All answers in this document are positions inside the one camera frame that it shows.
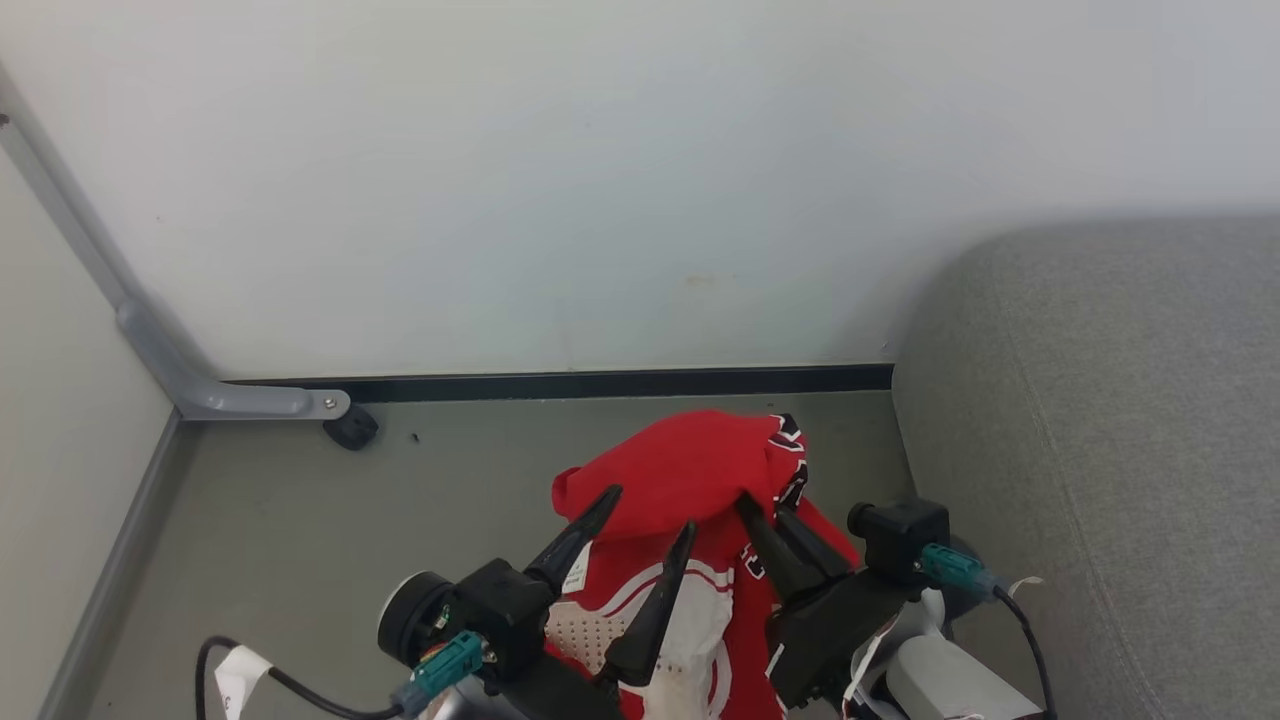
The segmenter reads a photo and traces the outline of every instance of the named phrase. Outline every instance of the black baseboard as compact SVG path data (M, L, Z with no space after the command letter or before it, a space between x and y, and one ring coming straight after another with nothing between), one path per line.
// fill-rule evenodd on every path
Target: black baseboard
M667 397L888 389L893 365L806 368L710 368L494 375L321 378L253 384L334 388L353 402L447 400L567 400L575 397Z

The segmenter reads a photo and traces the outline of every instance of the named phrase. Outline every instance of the teal connector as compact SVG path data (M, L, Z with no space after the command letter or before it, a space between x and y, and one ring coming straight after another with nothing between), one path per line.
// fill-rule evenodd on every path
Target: teal connector
M983 602L995 602L997 587L1009 589L1004 578L988 571L978 560L937 543L924 546L920 571L943 585L975 593Z
M417 717L436 696L483 666L484 641L470 630L458 633L413 669L410 680L392 694L392 702L401 706L401 717Z

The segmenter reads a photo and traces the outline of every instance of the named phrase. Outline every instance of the sofa cushion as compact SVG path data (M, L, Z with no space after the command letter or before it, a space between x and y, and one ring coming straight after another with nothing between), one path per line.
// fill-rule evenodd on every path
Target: sofa cushion
M948 268L893 396L1064 717L1280 717L1280 219L1023 232ZM1038 697L1016 623L957 639Z

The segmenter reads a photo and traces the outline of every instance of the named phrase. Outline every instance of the white label tag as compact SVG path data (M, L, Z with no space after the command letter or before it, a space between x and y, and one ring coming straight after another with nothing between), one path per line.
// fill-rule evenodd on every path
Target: white label tag
M884 639L884 635L893 629L893 625L897 624L897 619L900 616L901 614L890 618L888 623L884 623L879 630L876 630L872 639L863 643L863 647L854 652L854 661L849 666L849 687L845 688L844 694L845 702L852 702L854 694L856 694L860 689L858 685L863 682L863 675L867 674L867 669L870 667L872 659L876 657L876 651L879 650L881 641Z
M214 670L218 692L223 696L223 710L227 711L227 720L239 720L239 714L244 710L244 703L248 702L253 685L270 669L270 662L244 646L238 646L227 655L227 660L223 660Z
M581 592L586 588L586 564L590 556L591 543L589 542L582 547L582 552L577 553L573 566L568 569L568 575L564 577L564 585L561 587L561 593L568 594L571 592Z
M1023 578L1021 580L1018 580L1016 583L1009 585L1009 597L1014 597L1014 593L1018 592L1018 588L1023 587L1023 583L1027 583L1028 585L1038 585L1043 582L1044 582L1043 578L1037 578L1036 575L1032 575L1030 578Z

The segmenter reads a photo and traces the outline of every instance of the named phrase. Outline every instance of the gray floor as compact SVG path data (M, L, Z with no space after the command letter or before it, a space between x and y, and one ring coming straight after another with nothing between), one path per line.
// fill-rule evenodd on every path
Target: gray floor
M195 652L215 633L338 702L384 707L404 670L378 651L374 628L402 578L530 560L562 524L549 500L557 473L698 407L792 413L810 447L806 495L837 524L855 501L911 492L887 392L371 406L384 432L358 454L311 423L209 425L184 441L84 716L192 717ZM323 715L268 682L243 717Z

